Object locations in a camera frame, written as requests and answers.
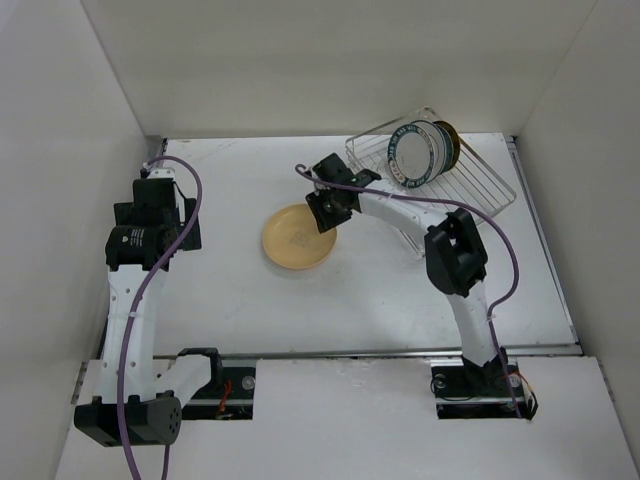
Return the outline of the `beige yellow plate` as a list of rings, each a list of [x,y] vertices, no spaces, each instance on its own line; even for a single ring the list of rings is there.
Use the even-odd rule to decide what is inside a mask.
[[[306,204],[294,204],[274,213],[262,233],[262,246],[276,265],[289,270],[315,267],[331,254],[336,229],[320,233],[315,217]]]

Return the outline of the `dark rim lettered plate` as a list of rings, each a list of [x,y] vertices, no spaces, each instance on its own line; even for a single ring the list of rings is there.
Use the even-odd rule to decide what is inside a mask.
[[[414,122],[401,125],[389,139],[387,164],[399,185],[420,188],[434,180],[429,180],[435,166],[434,142]]]

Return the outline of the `white green rim plate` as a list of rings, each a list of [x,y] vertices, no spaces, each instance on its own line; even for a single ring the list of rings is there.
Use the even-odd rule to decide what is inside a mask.
[[[433,171],[429,176],[429,180],[433,180],[444,173],[443,168],[445,165],[447,154],[445,133],[435,125],[435,122],[417,120],[414,121],[414,124],[422,129],[425,133],[427,133],[430,139],[434,142],[435,166],[433,167]]]

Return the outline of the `blue green patterned plate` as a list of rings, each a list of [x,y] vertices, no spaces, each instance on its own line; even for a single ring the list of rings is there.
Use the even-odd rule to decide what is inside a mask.
[[[452,170],[455,167],[456,163],[458,162],[461,149],[460,149],[460,152],[454,151],[451,138],[448,132],[440,125],[440,121],[441,120],[437,120],[435,122],[435,125],[438,126],[440,130],[445,133],[445,144],[446,144],[447,154],[446,154],[446,161],[445,161],[443,171],[448,172]]]

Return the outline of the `yellow patterned plate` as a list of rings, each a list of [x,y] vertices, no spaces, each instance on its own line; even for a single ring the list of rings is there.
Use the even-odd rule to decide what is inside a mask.
[[[448,132],[454,151],[460,152],[461,140],[458,131],[447,121],[441,120],[440,125]]]

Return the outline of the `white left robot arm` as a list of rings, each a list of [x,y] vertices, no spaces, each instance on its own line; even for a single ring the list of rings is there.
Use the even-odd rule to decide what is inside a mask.
[[[132,189],[132,201],[114,206],[105,246],[110,301],[98,384],[91,401],[74,412],[75,427],[103,447],[173,444],[184,407],[196,393],[217,394],[224,382],[214,348],[184,349],[165,373],[154,369],[169,272],[156,264],[176,239],[185,251],[200,249],[201,240],[198,222],[188,220],[196,201],[178,198],[173,170],[155,170]]]

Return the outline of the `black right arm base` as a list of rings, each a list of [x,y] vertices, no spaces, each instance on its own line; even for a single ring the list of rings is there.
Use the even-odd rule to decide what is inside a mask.
[[[537,414],[537,395],[516,361],[507,363],[508,374],[499,360],[478,368],[463,359],[437,359],[430,368],[439,420],[532,420]]]

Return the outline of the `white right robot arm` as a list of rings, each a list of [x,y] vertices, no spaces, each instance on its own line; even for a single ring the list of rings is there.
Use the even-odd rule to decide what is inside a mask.
[[[462,349],[463,381],[477,394],[495,387],[506,368],[506,354],[492,324],[484,281],[488,254],[469,206],[454,211],[432,208],[425,198],[407,196],[378,173],[353,172],[331,154],[311,168],[295,171],[314,183],[305,200],[321,233],[357,212],[381,220],[423,241],[426,275],[453,311]]]

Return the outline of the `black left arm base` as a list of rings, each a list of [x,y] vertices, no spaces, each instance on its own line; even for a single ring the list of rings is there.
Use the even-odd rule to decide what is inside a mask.
[[[222,361],[221,375],[200,388],[182,410],[186,421],[244,421],[253,419],[257,361]]]

